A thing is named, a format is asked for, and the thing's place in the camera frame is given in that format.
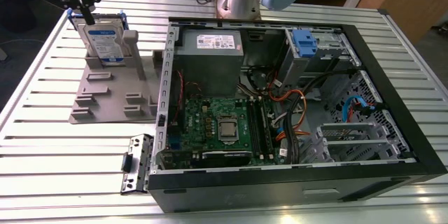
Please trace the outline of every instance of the blue drive bracket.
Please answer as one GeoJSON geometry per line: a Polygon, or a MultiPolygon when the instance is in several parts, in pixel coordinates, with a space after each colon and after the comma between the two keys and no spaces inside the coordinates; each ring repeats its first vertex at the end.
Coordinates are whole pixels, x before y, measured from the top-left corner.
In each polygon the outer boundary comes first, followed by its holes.
{"type": "Polygon", "coordinates": [[[318,41],[307,30],[292,30],[292,40],[302,58],[312,58],[318,51],[318,41]]]}

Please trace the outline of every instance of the ram slot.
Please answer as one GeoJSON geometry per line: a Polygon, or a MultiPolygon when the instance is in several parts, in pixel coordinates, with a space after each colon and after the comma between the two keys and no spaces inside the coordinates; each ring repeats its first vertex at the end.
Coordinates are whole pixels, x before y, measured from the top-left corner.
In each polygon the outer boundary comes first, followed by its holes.
{"type": "Polygon", "coordinates": [[[252,149],[255,156],[260,156],[260,143],[259,143],[259,130],[258,130],[258,118],[256,118],[256,108],[254,101],[247,103],[247,112],[248,112],[248,125],[250,125],[250,133],[251,133],[251,141],[252,141],[252,149]]]}
{"type": "Polygon", "coordinates": [[[274,158],[274,147],[272,147],[272,139],[271,139],[271,130],[270,130],[270,123],[268,123],[268,115],[266,113],[266,104],[263,99],[260,100],[260,110],[262,110],[262,119],[263,119],[263,136],[264,141],[267,143],[270,158],[274,158]]]}
{"type": "Polygon", "coordinates": [[[264,125],[263,125],[263,121],[264,121],[264,117],[263,117],[263,110],[262,110],[262,104],[260,101],[255,101],[254,102],[254,107],[255,107],[255,125],[258,128],[258,141],[260,144],[260,150],[262,150],[262,154],[263,155],[268,155],[270,154],[270,150],[268,150],[268,144],[267,144],[267,134],[264,132],[264,125]]]}

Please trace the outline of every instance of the black bezel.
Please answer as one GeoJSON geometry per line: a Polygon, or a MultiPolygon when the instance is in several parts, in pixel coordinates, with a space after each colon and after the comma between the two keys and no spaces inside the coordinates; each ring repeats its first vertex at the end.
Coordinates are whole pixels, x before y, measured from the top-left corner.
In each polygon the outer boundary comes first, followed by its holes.
{"type": "Polygon", "coordinates": [[[150,176],[148,190],[178,189],[214,186],[254,185],[268,183],[304,182],[315,180],[356,179],[390,177],[392,180],[407,180],[410,176],[420,176],[414,182],[427,181],[447,173],[447,168],[439,159],[436,151],[414,120],[399,93],[384,73],[384,70],[370,50],[370,47],[354,25],[326,23],[303,23],[283,21],[223,20],[215,18],[170,18],[171,22],[186,22],[186,26],[204,27],[203,22],[254,23],[254,24],[294,24],[303,26],[326,26],[340,28],[346,34],[358,57],[366,66],[367,73],[378,92],[388,106],[391,115],[402,131],[404,139],[414,151],[418,163],[398,163],[382,165],[308,167],[275,170],[243,170],[238,172],[160,174],[150,176]]]}

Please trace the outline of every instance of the motherboard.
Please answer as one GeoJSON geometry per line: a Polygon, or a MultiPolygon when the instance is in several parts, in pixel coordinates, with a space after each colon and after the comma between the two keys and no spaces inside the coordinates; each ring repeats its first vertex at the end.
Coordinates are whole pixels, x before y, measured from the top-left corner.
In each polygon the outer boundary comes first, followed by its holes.
{"type": "Polygon", "coordinates": [[[166,168],[275,165],[270,118],[271,101],[262,98],[191,98],[184,126],[170,136],[166,168]]]}

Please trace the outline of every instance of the metal rail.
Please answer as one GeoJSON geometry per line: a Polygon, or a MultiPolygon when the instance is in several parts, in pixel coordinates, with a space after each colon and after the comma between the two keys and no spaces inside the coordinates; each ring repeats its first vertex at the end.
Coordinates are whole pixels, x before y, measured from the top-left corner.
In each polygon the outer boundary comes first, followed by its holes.
{"type": "MultiPolygon", "coordinates": [[[[164,48],[167,17],[214,17],[195,0],[103,0],[98,12],[128,15],[143,57],[164,48]]],[[[262,9],[263,19],[356,25],[412,115],[448,165],[448,102],[420,55],[390,17],[376,10],[292,5],[262,9]]],[[[164,215],[154,198],[120,196],[122,155],[151,124],[67,122],[86,49],[63,17],[0,114],[0,221],[147,223],[435,223],[448,219],[448,176],[360,202],[164,215]]]]}

